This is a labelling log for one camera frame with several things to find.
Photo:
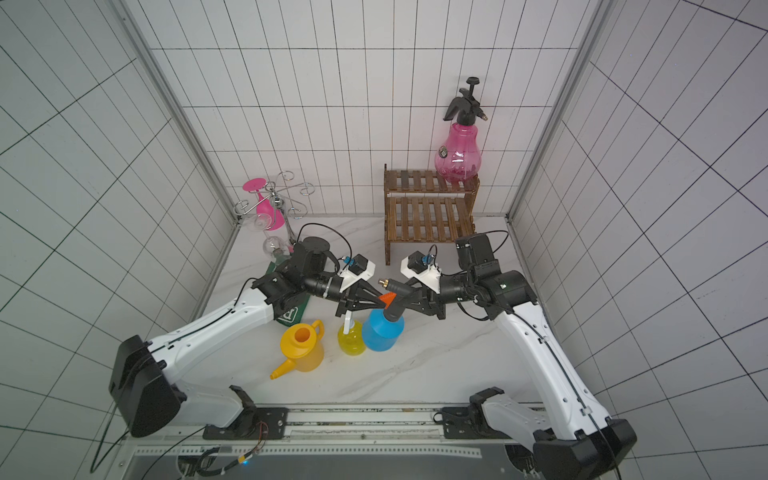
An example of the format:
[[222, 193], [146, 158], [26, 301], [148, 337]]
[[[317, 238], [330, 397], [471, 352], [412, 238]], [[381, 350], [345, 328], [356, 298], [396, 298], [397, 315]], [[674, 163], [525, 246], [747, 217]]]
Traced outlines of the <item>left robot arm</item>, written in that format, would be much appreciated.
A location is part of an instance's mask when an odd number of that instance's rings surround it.
[[340, 261], [328, 241], [310, 236], [291, 256], [259, 278], [248, 278], [235, 300], [152, 340], [134, 335], [118, 347], [108, 391], [127, 426], [142, 438], [170, 425], [219, 428], [236, 438], [256, 429], [257, 408], [239, 386], [215, 389], [186, 375], [232, 341], [277, 320], [311, 296], [336, 313], [384, 307], [370, 284], [374, 263], [361, 254]]

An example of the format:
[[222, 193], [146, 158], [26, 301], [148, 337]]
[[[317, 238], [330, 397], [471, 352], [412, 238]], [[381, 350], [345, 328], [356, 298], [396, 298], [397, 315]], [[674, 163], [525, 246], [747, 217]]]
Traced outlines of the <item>pink wine glass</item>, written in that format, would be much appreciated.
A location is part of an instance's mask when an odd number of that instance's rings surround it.
[[284, 215], [278, 206], [279, 195], [273, 181], [266, 178], [253, 178], [246, 181], [242, 189], [256, 196], [254, 202], [243, 200], [240, 203], [242, 216], [254, 214], [267, 231], [275, 231], [285, 225]]

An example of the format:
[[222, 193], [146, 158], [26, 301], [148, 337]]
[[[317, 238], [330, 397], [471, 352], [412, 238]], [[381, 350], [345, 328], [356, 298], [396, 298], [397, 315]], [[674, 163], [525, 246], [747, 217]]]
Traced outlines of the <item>yellow watering can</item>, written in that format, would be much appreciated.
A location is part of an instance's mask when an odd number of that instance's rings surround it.
[[275, 380], [291, 371], [310, 372], [324, 360], [324, 323], [316, 320], [311, 324], [298, 323], [290, 327], [281, 337], [280, 351], [285, 361], [271, 374]]

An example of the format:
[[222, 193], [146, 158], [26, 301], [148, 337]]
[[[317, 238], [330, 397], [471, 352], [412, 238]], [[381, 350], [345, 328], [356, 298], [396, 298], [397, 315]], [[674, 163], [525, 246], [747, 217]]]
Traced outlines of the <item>yellow spray bottle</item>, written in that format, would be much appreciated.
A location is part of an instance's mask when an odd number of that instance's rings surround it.
[[354, 320], [351, 312], [347, 312], [337, 334], [339, 348], [348, 356], [358, 356], [365, 352], [366, 345], [362, 336], [362, 324]]

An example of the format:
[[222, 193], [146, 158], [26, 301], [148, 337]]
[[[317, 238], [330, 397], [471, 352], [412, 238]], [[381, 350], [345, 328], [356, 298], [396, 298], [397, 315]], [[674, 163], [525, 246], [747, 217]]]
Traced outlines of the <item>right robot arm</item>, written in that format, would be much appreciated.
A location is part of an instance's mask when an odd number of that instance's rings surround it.
[[624, 419], [612, 417], [576, 372], [554, 338], [539, 300], [522, 273], [503, 271], [488, 236], [456, 240], [459, 270], [444, 274], [432, 255], [415, 252], [401, 263], [405, 282], [382, 279], [394, 293], [384, 310], [393, 321], [405, 310], [444, 318], [446, 307], [470, 302], [484, 310], [512, 342], [543, 402], [541, 412], [511, 399], [501, 389], [475, 394], [471, 418], [479, 432], [501, 433], [530, 453], [546, 479], [597, 479], [620, 472], [637, 441]]

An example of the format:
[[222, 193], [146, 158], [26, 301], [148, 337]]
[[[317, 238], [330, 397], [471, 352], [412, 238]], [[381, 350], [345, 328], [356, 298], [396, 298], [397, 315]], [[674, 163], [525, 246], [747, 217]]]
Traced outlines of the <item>wooden two-tier shelf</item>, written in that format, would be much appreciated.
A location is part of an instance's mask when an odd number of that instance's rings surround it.
[[449, 243], [475, 232], [477, 176], [450, 182], [433, 170], [384, 169], [385, 262], [394, 243]]

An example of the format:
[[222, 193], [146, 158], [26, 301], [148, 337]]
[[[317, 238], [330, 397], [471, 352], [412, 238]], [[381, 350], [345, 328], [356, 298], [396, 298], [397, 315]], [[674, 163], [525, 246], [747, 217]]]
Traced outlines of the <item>clear wine glass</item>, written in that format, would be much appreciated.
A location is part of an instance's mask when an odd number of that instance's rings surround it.
[[275, 234], [283, 226], [281, 217], [273, 217], [267, 213], [257, 213], [254, 217], [253, 225], [265, 235], [262, 247], [272, 261], [278, 265], [287, 260], [290, 256], [288, 244]]

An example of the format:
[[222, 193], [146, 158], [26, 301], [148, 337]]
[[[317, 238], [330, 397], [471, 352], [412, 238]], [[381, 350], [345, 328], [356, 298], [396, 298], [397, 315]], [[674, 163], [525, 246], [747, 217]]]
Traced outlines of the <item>chrome wine glass rack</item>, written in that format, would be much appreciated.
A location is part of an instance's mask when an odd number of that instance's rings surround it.
[[[270, 181], [273, 181], [276, 184], [277, 194], [279, 195], [279, 199], [280, 199], [278, 206], [280, 207], [284, 215], [285, 225], [279, 228], [275, 232], [275, 234], [281, 237], [288, 244], [288, 247], [290, 249], [290, 255], [291, 255], [293, 253], [294, 244], [297, 242], [297, 234], [294, 232], [290, 224], [290, 220], [291, 219], [299, 220], [303, 216], [305, 216], [308, 213], [308, 206], [299, 199], [291, 198], [289, 196], [289, 191], [291, 189], [294, 189], [294, 190], [297, 190], [300, 195], [304, 197], [309, 197], [315, 192], [315, 186], [309, 182], [292, 184], [292, 181], [295, 179], [295, 175], [292, 171], [280, 172], [277, 175], [277, 177], [282, 182], [281, 185], [279, 185], [274, 180], [270, 180]], [[254, 202], [256, 200], [256, 196], [254, 194], [249, 194], [249, 197], [244, 200], [249, 200], [250, 202]], [[253, 225], [253, 220], [255, 217], [254, 214], [251, 214], [248, 216], [241, 215], [240, 203], [242, 201], [243, 200], [237, 201], [233, 206], [233, 212], [235, 216], [239, 220], [243, 221], [244, 224], [247, 225], [249, 228], [252, 228], [258, 231], [256, 227]]]

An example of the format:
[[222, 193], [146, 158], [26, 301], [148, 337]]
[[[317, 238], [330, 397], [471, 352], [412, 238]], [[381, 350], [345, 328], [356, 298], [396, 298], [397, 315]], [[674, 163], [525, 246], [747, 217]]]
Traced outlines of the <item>green snack bag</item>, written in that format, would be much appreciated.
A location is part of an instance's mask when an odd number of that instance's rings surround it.
[[275, 320], [286, 328], [300, 323], [308, 301], [308, 293], [298, 293], [288, 299], [275, 300], [272, 303]]

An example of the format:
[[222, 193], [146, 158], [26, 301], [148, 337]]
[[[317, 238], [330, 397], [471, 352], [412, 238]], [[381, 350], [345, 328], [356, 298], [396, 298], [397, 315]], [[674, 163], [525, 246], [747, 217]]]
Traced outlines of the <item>pink pressure sprayer bottle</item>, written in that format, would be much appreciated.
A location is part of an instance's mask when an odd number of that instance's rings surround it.
[[437, 173], [451, 183], [477, 176], [482, 166], [476, 121], [487, 121], [488, 116], [474, 94], [480, 79], [470, 76], [466, 83], [467, 87], [459, 89], [446, 109], [443, 120], [450, 123], [450, 129], [434, 160]]

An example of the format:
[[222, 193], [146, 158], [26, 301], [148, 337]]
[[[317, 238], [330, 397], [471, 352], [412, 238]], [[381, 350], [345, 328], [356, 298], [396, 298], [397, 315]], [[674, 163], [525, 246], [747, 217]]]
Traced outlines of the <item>blue spray bottle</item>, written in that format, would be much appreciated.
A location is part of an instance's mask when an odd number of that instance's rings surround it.
[[366, 348], [376, 352], [392, 348], [405, 328], [404, 314], [395, 311], [395, 300], [408, 299], [408, 296], [390, 292], [389, 281], [386, 279], [388, 292], [378, 297], [386, 302], [386, 307], [372, 310], [362, 327]]

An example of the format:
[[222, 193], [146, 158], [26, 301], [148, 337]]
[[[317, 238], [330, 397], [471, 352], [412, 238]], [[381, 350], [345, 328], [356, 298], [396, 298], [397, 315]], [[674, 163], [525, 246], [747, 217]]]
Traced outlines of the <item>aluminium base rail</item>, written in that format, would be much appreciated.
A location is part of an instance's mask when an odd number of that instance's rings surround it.
[[543, 407], [496, 396], [489, 416], [468, 405], [300, 405], [259, 408], [252, 429], [239, 436], [207, 426], [190, 433], [174, 430], [130, 440], [125, 455], [200, 457], [205, 451], [251, 458], [256, 454], [399, 453], [413, 445], [418, 453], [469, 455], [470, 443], [504, 443], [533, 449], [534, 434], [551, 434]]

